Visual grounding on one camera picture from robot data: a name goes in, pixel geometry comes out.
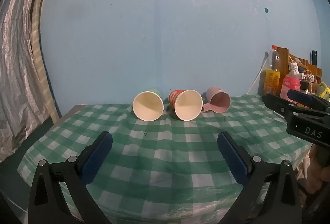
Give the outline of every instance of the silver curtain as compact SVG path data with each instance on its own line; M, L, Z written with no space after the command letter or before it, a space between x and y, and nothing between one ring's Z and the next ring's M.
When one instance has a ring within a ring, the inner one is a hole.
M0 2L0 162L49 117L33 63L31 4Z

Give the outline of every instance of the pink bottle label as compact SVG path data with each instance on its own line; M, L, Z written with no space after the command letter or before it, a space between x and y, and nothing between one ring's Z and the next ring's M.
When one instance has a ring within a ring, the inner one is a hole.
M290 102L293 102L293 103L297 103L291 99L288 98L288 91L290 89L293 89L293 90L296 90L296 91L299 91L300 89L300 81L296 78L293 78L293 77L289 77L289 76L286 76L283 80L283 84L282 84L282 89L281 89L281 95L280 97L281 98L284 98Z

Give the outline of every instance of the pink bottle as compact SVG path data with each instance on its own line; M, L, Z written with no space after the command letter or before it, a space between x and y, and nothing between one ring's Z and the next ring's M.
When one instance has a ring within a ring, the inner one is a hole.
M297 103L291 99L288 98L288 91L290 89L299 91L300 90L300 80L301 74L298 73L298 65L297 63L290 63L290 72L285 76L283 79L282 89L280 97L283 99L286 99L292 103Z

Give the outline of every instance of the plaid tablecloth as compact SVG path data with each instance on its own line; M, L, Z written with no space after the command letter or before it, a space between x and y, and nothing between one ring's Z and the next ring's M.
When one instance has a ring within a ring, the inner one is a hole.
M242 189L217 148L221 130L267 162L288 159L296 167L310 147L287 134L286 123L259 96L234 97L226 113L209 111L189 122L165 107L160 119L144 122L129 104L87 105L30 147L18 172L31 186L41 159L79 155L106 130L113 148L87 189L112 222L215 223ZM79 215L65 184L62 190Z

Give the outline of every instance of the paper cup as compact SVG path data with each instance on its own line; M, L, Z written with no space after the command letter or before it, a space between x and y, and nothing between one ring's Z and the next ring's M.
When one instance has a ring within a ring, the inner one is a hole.
M220 87L213 86L206 91L207 104L203 105L202 112L212 110L215 113L223 113L231 103L230 96Z
M191 121L202 110L203 99L195 90L174 90L170 93L168 101L179 119Z
M157 120L164 111L164 103L156 89L139 93L133 100L135 115L147 122Z

